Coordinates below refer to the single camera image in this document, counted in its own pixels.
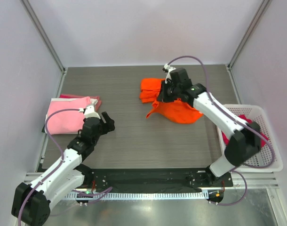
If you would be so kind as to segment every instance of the floor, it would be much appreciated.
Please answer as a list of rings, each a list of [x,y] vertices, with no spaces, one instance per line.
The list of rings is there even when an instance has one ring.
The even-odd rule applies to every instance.
[[[183,66],[193,83],[205,84],[198,65]],[[231,80],[224,65],[208,65],[210,91],[222,104],[235,104]],[[91,168],[206,167],[221,156],[215,125],[205,116],[191,125],[176,124],[154,113],[139,99],[143,78],[165,78],[162,66],[69,68],[62,93],[101,96],[99,113],[115,120],[115,131],[102,136],[84,161]],[[65,148],[75,135],[57,135]],[[60,156],[48,142],[43,167]]]
[[[226,190],[224,203],[240,198],[243,190]],[[52,211],[65,211],[75,201],[61,201]],[[266,189],[250,189],[234,206],[215,206],[205,200],[104,201],[75,206],[44,226],[277,226]]]

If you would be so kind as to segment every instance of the folded pink towel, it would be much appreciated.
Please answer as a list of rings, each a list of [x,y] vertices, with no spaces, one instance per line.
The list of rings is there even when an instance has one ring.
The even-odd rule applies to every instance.
[[[78,98],[72,101],[51,101],[48,116],[52,113],[67,108],[85,108],[91,104],[90,97]],[[48,121],[50,134],[76,133],[83,126],[84,114],[77,111],[66,111],[55,114]]]
[[[82,97],[84,97],[84,96],[79,96],[79,95],[73,95],[73,94],[61,94],[60,96],[59,96],[59,98],[82,98]],[[101,99],[100,99],[100,96],[89,96],[90,97],[90,99],[96,99],[97,100],[97,103],[96,103],[96,105],[95,105],[95,107],[96,107],[96,111],[98,110],[98,108],[101,106],[101,104],[102,104],[102,101],[101,101]]]

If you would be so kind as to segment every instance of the laundry basket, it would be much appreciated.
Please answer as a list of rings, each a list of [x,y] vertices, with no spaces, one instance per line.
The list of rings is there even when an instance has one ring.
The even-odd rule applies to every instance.
[[[272,145],[273,150],[275,152],[275,160],[270,167],[260,169],[260,168],[251,168],[247,166],[240,166],[237,168],[237,170],[240,172],[267,172],[267,173],[281,171],[283,169],[283,162],[281,160],[279,149],[276,145],[271,127],[268,123],[268,119],[263,109],[260,108],[259,106],[254,105],[224,105],[224,106],[235,115],[244,114],[248,119],[257,122],[261,127],[261,133],[263,133],[267,138],[269,138],[269,142]],[[217,130],[220,140],[221,151],[222,153],[224,153],[226,145],[223,141],[221,130],[218,127]],[[258,154],[254,155],[253,157],[251,157],[250,159],[248,159],[246,163],[253,166],[265,166],[268,165],[270,161],[271,161],[270,149],[267,145],[264,145],[261,148],[261,151]]]

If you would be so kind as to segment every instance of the wood grain surface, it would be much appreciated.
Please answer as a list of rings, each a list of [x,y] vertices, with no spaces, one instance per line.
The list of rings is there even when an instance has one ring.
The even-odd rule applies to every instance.
[[[183,66],[193,83],[205,84],[201,66]],[[208,65],[210,91],[222,104],[235,104],[231,80],[224,65]],[[169,121],[154,113],[146,119],[151,103],[139,99],[143,78],[165,78],[162,66],[69,68],[62,93],[99,95],[99,113],[115,120],[115,131],[101,136],[94,152],[84,161],[92,168],[206,167],[221,156],[215,125],[205,116],[191,125]],[[65,149],[75,135],[56,135]],[[43,167],[60,156],[49,140]]]

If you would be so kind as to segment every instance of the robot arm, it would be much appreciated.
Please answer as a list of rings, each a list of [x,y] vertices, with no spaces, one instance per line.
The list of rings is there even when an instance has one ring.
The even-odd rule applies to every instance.
[[[234,121],[231,120],[213,104],[203,85],[191,83],[184,68],[176,69],[165,65],[164,71],[167,72],[167,77],[161,83],[161,91],[157,100],[173,102],[180,99],[186,102],[205,114],[230,140],[224,155],[206,168],[210,184],[261,150],[260,138],[234,121],[239,121],[260,132],[260,126],[256,122],[248,124],[245,120],[231,113],[210,94],[213,101],[234,119]]]
[[[63,161],[62,165],[36,188],[27,202],[23,210],[22,221],[28,225],[43,225],[51,210],[65,195],[76,187],[89,185],[93,181],[91,169],[81,163],[94,151],[100,136],[115,129],[114,120],[103,112],[105,123],[95,112],[93,105],[80,109],[80,112],[85,115],[84,124],[82,130],[64,151],[64,160],[59,158],[40,177],[28,185],[21,183],[15,190],[12,215],[18,217],[22,203],[29,192]]]

